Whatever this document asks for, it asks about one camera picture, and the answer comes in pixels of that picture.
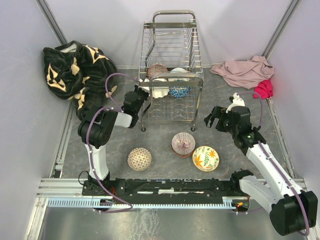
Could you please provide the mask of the white scalloped bowl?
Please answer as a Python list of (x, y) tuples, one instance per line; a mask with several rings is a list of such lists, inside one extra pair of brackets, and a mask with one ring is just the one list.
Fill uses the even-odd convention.
[(149, 96), (153, 99), (160, 99), (168, 95), (169, 87), (157, 86), (157, 87), (146, 87), (149, 91)]

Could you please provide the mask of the red patterned bowl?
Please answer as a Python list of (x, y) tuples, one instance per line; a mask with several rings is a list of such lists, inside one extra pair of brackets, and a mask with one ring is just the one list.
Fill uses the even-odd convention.
[(155, 63), (147, 69), (147, 76), (151, 78), (153, 75), (160, 74), (160, 73), (167, 73), (167, 72), (168, 72), (168, 69), (166, 68), (165, 65), (160, 63)]

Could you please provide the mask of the blue triangle patterned bowl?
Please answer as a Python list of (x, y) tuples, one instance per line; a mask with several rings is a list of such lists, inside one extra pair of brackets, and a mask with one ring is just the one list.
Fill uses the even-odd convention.
[[(188, 82), (188, 78), (170, 78), (170, 82)], [(189, 86), (170, 86), (169, 93), (175, 98), (183, 98), (188, 95), (190, 91)]]

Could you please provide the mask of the plain white bowl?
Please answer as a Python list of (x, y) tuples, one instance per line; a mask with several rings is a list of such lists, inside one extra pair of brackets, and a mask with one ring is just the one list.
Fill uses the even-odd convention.
[(187, 73), (188, 71), (182, 67), (173, 68), (170, 73)]

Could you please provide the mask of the stainless steel dish rack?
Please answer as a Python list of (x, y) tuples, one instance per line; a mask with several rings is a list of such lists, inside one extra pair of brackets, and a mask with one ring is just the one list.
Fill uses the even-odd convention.
[(196, 15), (191, 10), (159, 10), (142, 28), (139, 79), (149, 89), (140, 112), (146, 123), (189, 122), (196, 129), (204, 73)]

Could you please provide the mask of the brown cross patterned bowl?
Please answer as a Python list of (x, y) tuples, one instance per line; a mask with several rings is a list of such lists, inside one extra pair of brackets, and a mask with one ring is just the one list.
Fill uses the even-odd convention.
[(146, 148), (138, 147), (129, 153), (127, 163), (132, 170), (141, 172), (151, 165), (152, 155)]

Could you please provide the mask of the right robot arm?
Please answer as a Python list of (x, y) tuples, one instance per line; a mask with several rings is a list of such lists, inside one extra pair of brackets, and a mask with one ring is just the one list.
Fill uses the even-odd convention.
[(252, 126), (250, 109), (215, 106), (204, 122), (212, 127), (214, 120), (218, 120), (216, 130), (231, 134), (235, 146), (266, 181), (263, 184), (251, 172), (241, 170), (233, 174), (236, 179), (229, 183), (231, 193), (236, 196), (246, 193), (253, 197), (268, 213), (279, 235), (299, 233), (307, 237), (317, 223), (318, 198), (313, 191), (303, 190), (279, 164), (260, 134), (260, 128)]

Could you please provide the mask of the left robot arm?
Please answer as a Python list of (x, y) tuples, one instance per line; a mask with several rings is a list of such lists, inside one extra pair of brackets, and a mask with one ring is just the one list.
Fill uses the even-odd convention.
[(90, 170), (88, 181), (99, 195), (106, 195), (111, 189), (110, 171), (106, 160), (106, 145), (114, 127), (132, 129), (139, 120), (139, 112), (149, 97), (149, 91), (135, 86), (124, 96), (119, 111), (93, 105), (78, 127), (78, 135), (85, 144)]

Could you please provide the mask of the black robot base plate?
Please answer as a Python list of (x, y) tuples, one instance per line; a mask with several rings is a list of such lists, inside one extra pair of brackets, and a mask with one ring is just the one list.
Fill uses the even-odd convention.
[(85, 180), (82, 195), (108, 198), (111, 201), (125, 203), (208, 203), (222, 197), (248, 197), (232, 180), (209, 179), (121, 179), (108, 180), (104, 190), (101, 186)]

